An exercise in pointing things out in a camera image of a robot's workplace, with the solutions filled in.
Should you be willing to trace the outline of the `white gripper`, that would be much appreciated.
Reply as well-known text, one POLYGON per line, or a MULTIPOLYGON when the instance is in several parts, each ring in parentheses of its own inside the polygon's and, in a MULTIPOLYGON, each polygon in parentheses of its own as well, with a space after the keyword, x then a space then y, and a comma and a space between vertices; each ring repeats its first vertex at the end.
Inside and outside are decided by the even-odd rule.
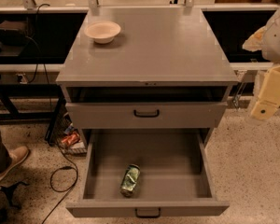
MULTIPOLYGON (((255 52, 261 50, 265 26, 260 27, 242 45, 242 48, 255 52)), ((280 106, 280 64, 271 67, 265 74, 257 101, 249 116, 264 121, 272 117, 280 106)))

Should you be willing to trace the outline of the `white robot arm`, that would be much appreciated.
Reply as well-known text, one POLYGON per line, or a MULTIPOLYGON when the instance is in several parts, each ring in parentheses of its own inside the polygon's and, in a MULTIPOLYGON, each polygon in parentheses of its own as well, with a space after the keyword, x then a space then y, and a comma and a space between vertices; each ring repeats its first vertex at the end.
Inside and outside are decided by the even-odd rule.
POLYGON ((252 52, 260 50, 262 57, 273 63, 266 72, 258 71, 248 106, 247 120, 261 124, 280 107, 280 8, 244 42, 242 48, 252 52))

